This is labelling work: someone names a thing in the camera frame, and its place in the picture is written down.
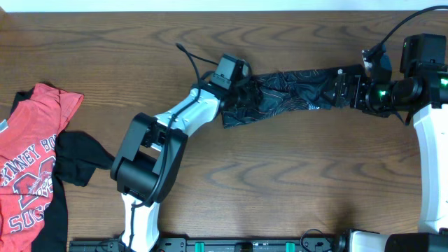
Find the black orange-patterned jersey shirt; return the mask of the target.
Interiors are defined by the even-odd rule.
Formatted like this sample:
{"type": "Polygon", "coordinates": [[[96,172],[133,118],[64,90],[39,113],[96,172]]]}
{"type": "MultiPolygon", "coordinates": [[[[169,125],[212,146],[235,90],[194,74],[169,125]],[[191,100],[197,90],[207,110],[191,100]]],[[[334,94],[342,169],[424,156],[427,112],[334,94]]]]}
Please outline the black orange-patterned jersey shirt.
{"type": "Polygon", "coordinates": [[[287,111],[329,110],[335,106],[328,101],[328,84],[343,73],[365,75],[359,64],[253,75],[262,92],[260,105],[256,108],[235,107],[221,111],[223,127],[229,129],[247,125],[287,111]]]}

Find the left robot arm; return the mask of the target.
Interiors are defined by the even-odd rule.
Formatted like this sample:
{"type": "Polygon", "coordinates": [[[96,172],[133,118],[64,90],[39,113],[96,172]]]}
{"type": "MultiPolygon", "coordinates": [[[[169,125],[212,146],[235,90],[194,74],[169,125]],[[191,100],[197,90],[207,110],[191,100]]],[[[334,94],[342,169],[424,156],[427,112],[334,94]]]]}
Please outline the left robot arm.
{"type": "Polygon", "coordinates": [[[134,116],[110,173],[125,207],[121,251],[153,250],[160,237],[160,205],[174,185],[189,138],[225,107],[257,98],[248,65],[220,66],[200,76],[168,111],[134,116]]]}

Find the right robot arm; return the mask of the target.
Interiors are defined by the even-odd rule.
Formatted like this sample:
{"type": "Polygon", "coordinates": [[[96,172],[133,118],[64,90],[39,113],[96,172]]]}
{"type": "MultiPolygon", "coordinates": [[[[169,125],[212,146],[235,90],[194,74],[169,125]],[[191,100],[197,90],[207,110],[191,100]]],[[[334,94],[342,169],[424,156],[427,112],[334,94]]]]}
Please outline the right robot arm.
{"type": "Polygon", "coordinates": [[[349,106],[387,118],[406,112],[405,125],[416,130],[421,161],[421,213],[418,230],[379,234],[349,229],[339,235],[333,251],[447,250],[447,65],[442,35],[408,36],[402,46],[400,72],[392,80],[386,49],[362,53],[363,74],[339,71],[322,95],[334,107],[349,106]]]}

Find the plain black garment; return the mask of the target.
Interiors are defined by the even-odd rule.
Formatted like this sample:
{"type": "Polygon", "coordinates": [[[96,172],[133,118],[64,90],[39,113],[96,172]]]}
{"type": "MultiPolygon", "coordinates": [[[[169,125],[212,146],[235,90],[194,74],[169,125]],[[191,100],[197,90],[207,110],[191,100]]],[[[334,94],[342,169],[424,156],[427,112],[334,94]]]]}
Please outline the plain black garment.
{"type": "Polygon", "coordinates": [[[52,173],[56,194],[45,212],[45,226],[32,242],[32,251],[65,251],[68,210],[63,183],[86,186],[95,169],[109,169],[113,157],[84,132],[63,132],[56,138],[56,163],[52,173]]]}

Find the red printed t-shirt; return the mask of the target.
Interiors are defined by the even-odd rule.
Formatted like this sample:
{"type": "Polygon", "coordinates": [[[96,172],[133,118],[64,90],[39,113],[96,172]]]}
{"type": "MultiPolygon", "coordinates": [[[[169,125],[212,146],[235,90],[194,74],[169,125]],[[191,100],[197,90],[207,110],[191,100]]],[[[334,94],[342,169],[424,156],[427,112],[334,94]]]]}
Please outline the red printed t-shirt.
{"type": "Polygon", "coordinates": [[[30,251],[53,199],[55,142],[84,96],[34,86],[1,131],[1,250],[30,251]]]}

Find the black mounting rail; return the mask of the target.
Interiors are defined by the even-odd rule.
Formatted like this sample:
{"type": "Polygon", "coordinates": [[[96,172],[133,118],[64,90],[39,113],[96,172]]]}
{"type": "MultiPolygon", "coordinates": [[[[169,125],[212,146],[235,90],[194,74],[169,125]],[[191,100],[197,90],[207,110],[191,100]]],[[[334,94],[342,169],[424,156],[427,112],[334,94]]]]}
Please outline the black mounting rail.
{"type": "MultiPolygon", "coordinates": [[[[70,241],[69,252],[114,252],[124,251],[117,239],[104,241],[70,241]]],[[[332,244],[324,238],[304,239],[159,239],[152,252],[328,252],[332,244]]]]}

